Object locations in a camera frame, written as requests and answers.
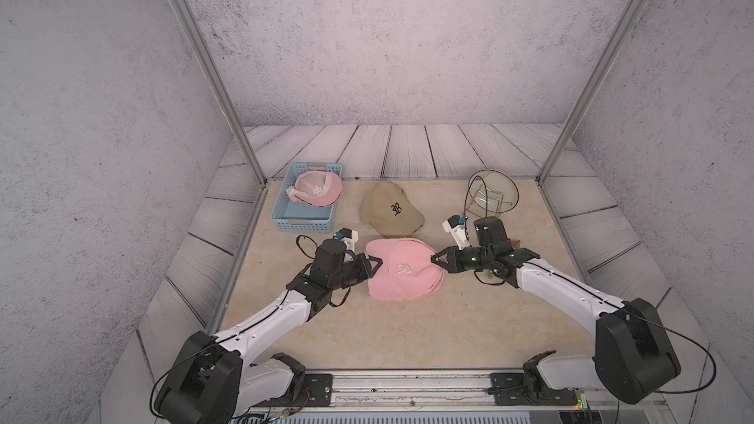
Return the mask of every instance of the pink baseball cap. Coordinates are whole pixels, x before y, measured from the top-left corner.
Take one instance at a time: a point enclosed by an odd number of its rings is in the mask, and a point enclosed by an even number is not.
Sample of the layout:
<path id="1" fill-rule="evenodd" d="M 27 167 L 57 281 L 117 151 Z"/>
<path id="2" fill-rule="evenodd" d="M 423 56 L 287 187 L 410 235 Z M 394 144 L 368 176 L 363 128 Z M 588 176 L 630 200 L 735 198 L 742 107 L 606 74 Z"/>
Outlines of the pink baseball cap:
<path id="1" fill-rule="evenodd" d="M 367 282 L 376 300 L 417 300 L 443 283 L 445 270 L 430 260 L 434 250 L 418 239 L 377 239 L 366 245 L 365 252 L 382 259 L 382 267 Z"/>
<path id="2" fill-rule="evenodd" d="M 292 202 L 330 206 L 340 197 L 343 181 L 334 172 L 309 171 L 299 175 L 296 184 L 286 189 Z"/>

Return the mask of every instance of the wire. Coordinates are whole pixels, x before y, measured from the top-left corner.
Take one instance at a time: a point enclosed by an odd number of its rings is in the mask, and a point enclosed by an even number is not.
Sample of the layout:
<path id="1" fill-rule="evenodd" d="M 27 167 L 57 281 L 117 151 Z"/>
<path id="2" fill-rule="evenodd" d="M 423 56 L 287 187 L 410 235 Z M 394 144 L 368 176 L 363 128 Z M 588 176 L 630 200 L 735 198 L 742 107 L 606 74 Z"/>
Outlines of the wire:
<path id="1" fill-rule="evenodd" d="M 267 410 L 267 417 L 263 420 L 258 422 L 258 424 L 262 424 L 263 422 L 270 422 L 268 419 L 272 416 L 272 406 L 270 406 L 270 409 Z"/>
<path id="2" fill-rule="evenodd" d="M 587 415 L 589 416 L 589 424 L 593 424 L 593 418 L 592 418 L 592 407 L 589 406 L 589 401 L 587 400 Z"/>
<path id="3" fill-rule="evenodd" d="M 497 393 L 507 391 L 509 389 L 521 389 L 523 388 L 523 385 L 513 385 L 513 386 L 493 386 L 492 388 L 487 388 L 485 391 L 487 391 L 488 395 L 496 395 Z"/>
<path id="4" fill-rule="evenodd" d="M 288 291 L 288 290 L 286 290 L 286 292 L 285 292 L 285 296 L 284 296 L 284 297 L 283 297 L 283 299 L 282 299 L 282 300 L 280 301 L 280 304 L 283 304 L 283 303 L 285 303 L 285 300 L 286 300 L 286 298 L 288 298 L 288 292 L 289 292 L 289 291 Z M 151 413 L 152 413 L 152 415 L 153 415 L 154 417 L 156 417 L 156 418 L 159 418 L 159 419 L 166 419 L 166 418 L 165 418 L 164 416 L 160 415 L 160 413 L 158 413 L 158 412 L 157 412 L 157 410 L 156 410 L 156 409 L 155 409 L 155 408 L 153 407 L 153 405 L 154 405 L 154 403 L 155 403 L 155 390 L 156 390 L 156 388 L 157 388 L 157 384 L 159 384 L 159 382 L 160 382 L 160 381 L 162 381 L 162 380 L 163 380 L 163 379 L 165 378 L 165 376 L 167 376 L 167 374 L 168 374 L 168 373 L 170 373 L 170 372 L 172 372 L 173 370 L 175 370 L 175 369 L 176 369 L 176 368 L 177 368 L 177 367 L 178 367 L 179 365 L 183 365 L 184 363 L 186 363 L 186 362 L 187 362 L 187 361 L 188 361 L 188 360 L 189 360 L 190 358 L 196 357 L 197 355 L 201 354 L 202 352 L 206 352 L 207 350 L 209 350 L 209 349 L 212 349 L 212 347 L 214 347 L 215 345 L 218 345 L 218 344 L 222 344 L 222 343 L 224 343 L 225 341 L 228 341 L 228 340 L 231 340 L 231 339 L 233 339 L 234 337 L 237 337 L 237 336 L 238 336 L 239 334 L 243 334 L 244 332 L 246 332 L 246 331 L 249 331 L 249 330 L 250 330 L 250 329 L 251 329 L 252 327 L 254 327 L 254 326 L 256 326 L 256 325 L 259 325 L 259 323 L 261 323 L 261 322 L 263 322 L 263 321 L 266 321 L 266 320 L 267 320 L 267 319 L 268 319 L 268 318 L 269 318 L 270 316 L 274 315 L 274 314 L 275 314 L 275 312 L 277 312 L 277 311 L 278 311 L 279 309 L 280 309 L 280 308 L 278 308 L 278 307 L 276 306 L 276 307 L 275 307 L 275 309 L 273 309 L 273 310 L 272 310 L 272 311 L 270 312 L 270 314 L 269 314 L 269 315 L 265 316 L 264 318 L 260 319 L 259 321 L 255 322 L 254 324 L 250 325 L 250 326 L 249 326 L 249 327 L 247 327 L 246 329 L 243 329 L 242 331 L 239 331 L 238 333 L 236 333 L 236 334 L 234 334 L 234 335 L 232 335 L 232 336 L 228 336 L 228 337 L 226 337 L 225 339 L 222 339 L 222 340 L 218 340 L 217 342 L 215 342 L 215 343 L 212 343 L 211 345 L 208 345 L 207 347 L 204 347 L 203 349 L 199 349 L 199 350 L 198 350 L 197 352 L 195 352 L 195 353 L 193 353 L 193 354 L 189 355 L 188 357 L 184 358 L 184 359 L 183 359 L 183 360 L 182 360 L 181 362 L 178 362 L 178 363 L 177 363 L 177 364 L 175 364 L 175 365 L 174 365 L 173 367 L 171 367 L 170 369 L 168 369 L 168 371 L 167 371 L 167 372 L 165 372 L 165 373 L 163 373 L 163 374 L 162 374 L 162 376 L 160 376 L 160 378 L 158 378 L 158 379 L 156 379 L 156 380 L 155 380 L 155 384 L 154 384 L 154 385 L 152 386 L 152 392 L 150 392 L 150 393 L 149 393 L 149 412 L 151 412 Z"/>
<path id="5" fill-rule="evenodd" d="M 243 414 L 241 414 L 240 416 L 233 417 L 232 420 L 234 420 L 236 424 L 250 424 L 251 418 L 253 417 L 260 420 L 265 419 L 264 413 L 250 413 L 249 412 L 250 410 L 251 410 L 251 407 L 247 408 L 247 410 L 245 410 Z"/>
<path id="6" fill-rule="evenodd" d="M 306 264 L 306 267 L 304 267 L 301 272 L 297 273 L 296 276 L 293 277 L 293 279 L 296 280 L 300 276 L 304 275 L 304 272 L 306 272 L 307 270 L 309 270 L 309 267 L 311 267 L 313 265 L 314 265 L 314 263 L 308 263 L 308 264 Z"/>
<path id="7" fill-rule="evenodd" d="M 311 399 L 311 391 L 309 391 L 309 388 L 304 388 L 303 391 L 306 391 L 306 401 L 304 401 L 304 404 L 302 404 L 297 410 L 293 411 L 288 416 L 292 416 L 293 414 L 300 413 L 302 409 L 308 404 L 309 400 Z"/>
<path id="8" fill-rule="evenodd" d="M 620 400 L 617 400 L 617 403 L 615 404 L 615 421 L 613 421 L 613 424 L 617 424 L 617 415 L 620 412 Z"/>
<path id="9" fill-rule="evenodd" d="M 479 278 L 479 276 L 476 275 L 478 272 L 479 272 L 479 270 L 474 270 L 474 276 L 476 277 L 477 280 L 479 280 L 479 283 L 481 283 L 482 285 L 490 285 L 492 287 L 495 287 L 497 285 L 503 285 L 505 283 L 504 280 L 503 281 L 499 281 L 497 283 L 487 283 L 486 281 L 483 281 L 481 278 Z"/>
<path id="10" fill-rule="evenodd" d="M 342 300 L 340 300 L 340 303 L 334 304 L 332 301 L 330 301 L 329 305 L 332 306 L 332 307 L 334 307 L 334 308 L 337 308 L 338 306 L 343 306 L 343 304 L 345 303 L 345 300 L 348 299 L 348 295 L 350 295 L 350 294 L 351 294 L 351 287 L 348 287 L 348 291 L 345 292 L 345 296 L 343 297 Z"/>
<path id="11" fill-rule="evenodd" d="M 307 254 L 307 253 L 306 253 L 306 250 L 304 250 L 304 248 L 303 248 L 303 247 L 301 247 L 301 244 L 299 244 L 299 242 L 301 241 L 301 238 L 304 238 L 304 239 L 308 239 L 309 241 L 312 241 L 312 242 L 314 242 L 314 243 L 315 243 L 315 249 L 316 249 L 316 248 L 317 248 L 317 246 L 318 246 L 318 244 L 317 244 L 317 241 L 313 240 L 312 238 L 310 238 L 310 237 L 309 237 L 309 236 L 307 236 L 306 234 L 299 234 L 299 235 L 298 235 L 298 236 L 296 237 L 296 245 L 298 246 L 298 249 L 299 249 L 299 250 L 300 250 L 300 251 L 301 251 L 301 252 L 302 252 L 302 253 L 303 253 L 303 254 L 304 254 L 304 255 L 305 255 L 306 257 L 308 257 L 308 258 L 310 258 L 310 259 L 314 259 L 314 258 L 313 258 L 313 257 L 312 257 L 311 255 Z"/>
<path id="12" fill-rule="evenodd" d="M 481 180 L 482 185 L 484 185 L 484 217 L 487 217 L 489 214 L 489 194 L 487 192 L 487 184 L 485 184 L 481 175 L 474 175 L 469 182 L 469 186 L 466 187 L 466 196 L 464 197 L 464 218 L 466 218 L 466 202 L 469 199 L 469 190 L 471 190 L 471 185 L 474 184 L 476 179 Z M 466 221 L 464 221 L 464 231 L 466 231 L 466 239 L 469 239 L 469 230 L 466 226 Z"/>
<path id="13" fill-rule="evenodd" d="M 592 291 L 588 290 L 587 288 L 584 288 L 584 287 L 582 287 L 581 285 L 579 285 L 579 284 L 578 284 L 577 282 L 575 282 L 575 281 L 571 280 L 570 278 L 568 278 L 568 277 L 565 277 L 565 276 L 562 276 L 562 275 L 560 275 L 560 274 L 559 274 L 558 272 L 551 272 L 550 270 L 547 270 L 547 269 L 545 269 L 544 267 L 542 267 L 541 265 L 538 265 L 538 264 L 536 264 L 536 263 L 533 263 L 533 262 L 523 262 L 523 263 L 527 263 L 527 264 L 529 264 L 529 265 L 533 265 L 533 266 L 539 267 L 540 269 L 544 270 L 545 272 L 547 272 L 547 273 L 550 273 L 550 274 L 553 274 L 554 276 L 560 277 L 560 278 L 562 278 L 563 280 L 566 280 L 567 282 L 569 282 L 569 283 L 571 283 L 571 284 L 575 285 L 576 287 L 579 287 L 579 288 L 580 288 L 581 290 L 584 290 L 584 291 L 586 291 L 587 293 L 589 293 L 589 294 L 590 294 L 590 295 L 592 295 L 593 297 L 597 298 L 598 300 L 602 301 L 603 303 L 605 303 L 605 304 L 607 304 L 607 305 L 609 305 L 609 306 L 612 306 L 613 308 L 616 308 L 616 309 L 620 309 L 620 306 L 615 306 L 614 304 L 610 303 L 610 302 L 609 302 L 608 300 L 605 300 L 604 298 L 602 298 L 602 297 L 599 297 L 598 295 L 594 294 L 594 292 L 592 292 Z M 679 333 L 678 331 L 674 331 L 673 329 L 670 329 L 669 327 L 665 327 L 665 326 L 663 326 L 663 325 L 658 325 L 658 324 L 657 324 L 656 322 L 654 322 L 654 321 L 649 321 L 649 320 L 648 320 L 648 319 L 646 319 L 646 318 L 642 318 L 641 316 L 638 316 L 638 315 L 635 315 L 635 314 L 629 313 L 629 312 L 627 312 L 627 311 L 624 311 L 624 313 L 626 313 L 626 314 L 627 314 L 627 316 L 633 316 L 633 317 L 635 317 L 635 318 L 637 318 L 637 319 L 641 319 L 641 320 L 642 320 L 642 321 L 644 321 L 645 323 L 648 323 L 648 324 L 650 324 L 650 325 L 653 325 L 653 326 L 659 327 L 660 329 L 665 329 L 665 331 L 668 331 L 668 332 L 672 332 L 672 333 L 673 333 L 673 334 L 675 334 L 676 336 L 681 336 L 681 337 L 683 337 L 683 338 L 684 338 L 684 339 L 686 339 L 687 341 L 689 341 L 689 342 L 691 342 L 692 344 L 694 344 L 694 345 L 695 345 L 696 347 L 698 347 L 698 348 L 702 349 L 702 350 L 704 351 L 704 353 L 705 353 L 705 354 L 707 354 L 707 356 L 708 356 L 708 357 L 710 358 L 710 360 L 711 360 L 711 362 L 712 362 L 712 376 L 711 376 L 711 378 L 710 378 L 710 381 L 708 381 L 708 382 L 704 383 L 704 384 L 703 384 L 702 386 L 700 386 L 699 388 L 695 388 L 695 389 L 686 389 L 686 390 L 683 390 L 683 391 L 663 391 L 663 390 L 659 389 L 659 390 L 657 390 L 657 392 L 658 392 L 658 393 L 665 393 L 666 395 L 686 395 L 686 394 L 688 394 L 688 393 L 696 393 L 697 391 L 702 391 L 703 389 L 706 389 L 706 388 L 708 388 L 708 387 L 709 387 L 709 386 L 710 386 L 710 385 L 712 384 L 712 382 L 713 382 L 713 381 L 715 381 L 715 378 L 717 377 L 717 363 L 715 363 L 715 358 L 714 358 L 714 357 L 712 357 L 712 354 L 710 353 L 710 351 L 709 351 L 709 350 L 707 350 L 707 349 L 706 349 L 706 348 L 705 348 L 705 347 L 704 347 L 704 346 L 703 346 L 702 344 L 699 344 L 699 343 L 698 343 L 697 341 L 693 340 L 693 339 L 692 339 L 691 337 L 689 337 L 689 336 L 686 336 L 686 335 L 683 335 L 683 334 Z"/>

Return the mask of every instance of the mounting plate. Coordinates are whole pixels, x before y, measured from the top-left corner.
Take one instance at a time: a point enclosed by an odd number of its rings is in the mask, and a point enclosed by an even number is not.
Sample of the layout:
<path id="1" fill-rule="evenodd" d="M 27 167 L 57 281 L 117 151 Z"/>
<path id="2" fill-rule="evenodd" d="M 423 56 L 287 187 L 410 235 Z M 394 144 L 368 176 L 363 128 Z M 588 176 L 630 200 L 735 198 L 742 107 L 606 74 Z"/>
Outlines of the mounting plate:
<path id="1" fill-rule="evenodd" d="M 304 375 L 304 385 L 302 389 L 307 388 L 311 393 L 309 401 L 304 408 L 327 408 L 330 404 L 330 397 L 333 394 L 333 375 L 330 373 L 307 373 Z M 298 396 L 296 402 L 291 402 L 285 398 L 273 398 L 255 405 L 255 408 L 296 408 L 304 402 L 306 393 Z"/>
<path id="2" fill-rule="evenodd" d="M 490 373 L 493 389 L 499 390 L 493 397 L 498 406 L 575 406 L 578 401 L 575 391 L 552 390 L 546 399 L 532 400 L 524 392 L 523 373 Z"/>

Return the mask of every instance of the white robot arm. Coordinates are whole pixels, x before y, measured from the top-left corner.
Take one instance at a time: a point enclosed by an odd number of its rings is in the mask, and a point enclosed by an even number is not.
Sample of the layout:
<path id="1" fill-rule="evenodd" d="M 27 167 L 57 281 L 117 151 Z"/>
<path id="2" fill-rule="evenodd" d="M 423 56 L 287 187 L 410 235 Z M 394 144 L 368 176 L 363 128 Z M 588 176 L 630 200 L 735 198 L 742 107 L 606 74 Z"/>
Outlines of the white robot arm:
<path id="1" fill-rule="evenodd" d="M 271 398 L 296 404 L 303 365 L 286 354 L 253 362 L 288 331 L 332 305 L 335 290 L 361 283 L 380 268 L 381 259 L 353 252 L 357 239 L 356 231 L 338 231 L 317 246 L 311 264 L 268 306 L 215 336 L 198 332 L 189 337 L 157 393 L 153 413 L 173 424 L 219 424 Z"/>
<path id="2" fill-rule="evenodd" d="M 452 224 L 456 217 L 446 223 Z M 635 404 L 681 373 L 673 346 L 656 309 L 645 300 L 626 301 L 589 287 L 551 266 L 529 249 L 513 249 L 503 222 L 485 217 L 474 222 L 479 247 L 465 236 L 457 246 L 432 256 L 450 273 L 489 269 L 506 283 L 528 291 L 563 311 L 595 338 L 595 354 L 562 356 L 548 351 L 524 364 L 532 402 L 553 390 L 608 389 Z M 531 365 L 526 376 L 527 365 Z"/>
<path id="3" fill-rule="evenodd" d="M 635 404 L 680 373 L 665 331 L 653 326 L 661 325 L 657 312 L 646 301 L 605 294 L 528 249 L 513 249 L 498 218 L 474 222 L 479 247 L 469 245 L 459 217 L 443 225 L 458 245 L 433 255 L 432 262 L 449 273 L 489 269 L 513 287 L 546 300 L 595 337 L 593 357 L 547 351 L 523 365 L 521 387 L 532 404 L 542 404 L 554 390 L 564 388 L 606 388 Z M 287 406 L 298 403 L 303 365 L 285 354 L 260 365 L 253 361 L 288 331 L 332 305 L 334 290 L 374 275 L 382 260 L 355 254 L 357 236 L 344 229 L 317 246 L 312 263 L 249 319 L 215 336 L 198 332 L 189 337 L 157 393 L 155 410 L 173 424 L 214 424 L 271 398 Z"/>

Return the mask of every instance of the metal frame pole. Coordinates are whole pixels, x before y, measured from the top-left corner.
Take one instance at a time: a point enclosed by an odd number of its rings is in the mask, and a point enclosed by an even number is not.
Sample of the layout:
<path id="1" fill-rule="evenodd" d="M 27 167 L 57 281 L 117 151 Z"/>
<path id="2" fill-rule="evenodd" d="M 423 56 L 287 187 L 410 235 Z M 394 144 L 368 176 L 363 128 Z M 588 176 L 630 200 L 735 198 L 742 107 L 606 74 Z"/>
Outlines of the metal frame pole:
<path id="1" fill-rule="evenodd" d="M 246 133 L 243 131 L 243 127 L 238 121 L 238 114 L 236 113 L 235 108 L 233 108 L 233 102 L 228 95 L 228 90 L 222 83 L 220 72 L 217 71 L 217 67 L 210 55 L 210 50 L 207 48 L 207 44 L 201 37 L 201 32 L 196 25 L 191 9 L 186 3 L 186 0 L 169 1 L 173 6 L 173 10 L 178 17 L 178 21 L 181 23 L 181 27 L 183 28 L 188 41 L 191 42 L 191 47 L 194 50 L 196 59 L 199 61 L 199 65 L 201 66 L 207 81 L 210 83 L 210 87 L 212 87 L 212 92 L 215 94 L 215 98 L 217 99 L 222 114 L 225 115 L 225 119 L 228 120 L 228 126 L 230 126 L 231 132 L 236 138 L 238 146 L 240 146 L 240 151 L 243 153 L 243 157 L 246 158 L 251 166 L 260 187 L 263 186 L 265 184 L 265 175 L 259 166 L 259 162 L 256 160 L 254 151 L 251 149 Z"/>
<path id="2" fill-rule="evenodd" d="M 620 47 L 626 41 L 628 33 L 631 31 L 631 28 L 633 28 L 636 20 L 639 18 L 639 14 L 642 12 L 642 9 L 644 8 L 644 5 L 646 5 L 646 3 L 647 0 L 628 0 L 626 6 L 623 8 L 623 12 L 621 13 L 620 17 L 617 20 L 617 23 L 613 27 L 613 31 L 612 33 L 610 33 L 608 42 L 605 44 L 605 48 L 599 55 L 599 59 L 594 65 L 594 69 L 592 69 L 592 73 L 589 75 L 587 83 L 581 90 L 581 93 L 576 100 L 573 108 L 571 109 L 568 118 L 565 119 L 565 123 L 560 130 L 560 134 L 555 140 L 555 144 L 552 151 L 550 152 L 550 155 L 547 157 L 544 165 L 542 165 L 542 170 L 537 175 L 537 182 L 540 186 L 544 185 L 544 182 L 548 177 L 550 177 L 550 174 L 555 168 L 560 155 L 562 154 L 563 150 L 565 150 L 566 145 L 568 144 L 573 134 L 576 132 L 578 124 L 581 122 L 581 119 L 587 112 L 589 104 L 592 102 L 592 99 L 597 93 L 597 90 L 602 84 L 602 81 L 605 80 L 605 76 L 607 75 L 608 71 L 610 71 L 610 66 L 612 66 L 615 58 L 617 58 L 618 52 L 620 52 Z"/>
<path id="3" fill-rule="evenodd" d="M 217 305 L 215 306 L 215 311 L 212 313 L 212 319 L 204 328 L 204 332 L 209 335 L 213 335 L 220 330 L 222 319 L 225 317 L 225 309 L 228 308 L 228 302 L 231 300 L 235 282 L 238 280 L 238 274 L 240 273 L 241 267 L 243 267 L 243 262 L 246 261 L 246 255 L 249 251 L 251 238 L 252 236 L 254 236 L 256 222 L 259 221 L 259 214 L 262 212 L 262 208 L 264 208 L 265 206 L 267 192 L 268 189 L 266 187 L 262 188 L 262 190 L 259 191 L 259 195 L 256 197 L 256 200 L 254 201 L 254 210 L 251 212 L 249 223 L 247 223 L 246 228 L 243 230 L 243 235 L 241 236 L 240 242 L 238 243 L 238 248 L 233 255 L 231 267 L 228 270 L 228 275 L 226 276 L 225 281 L 222 284 L 220 298 L 218 298 Z"/>

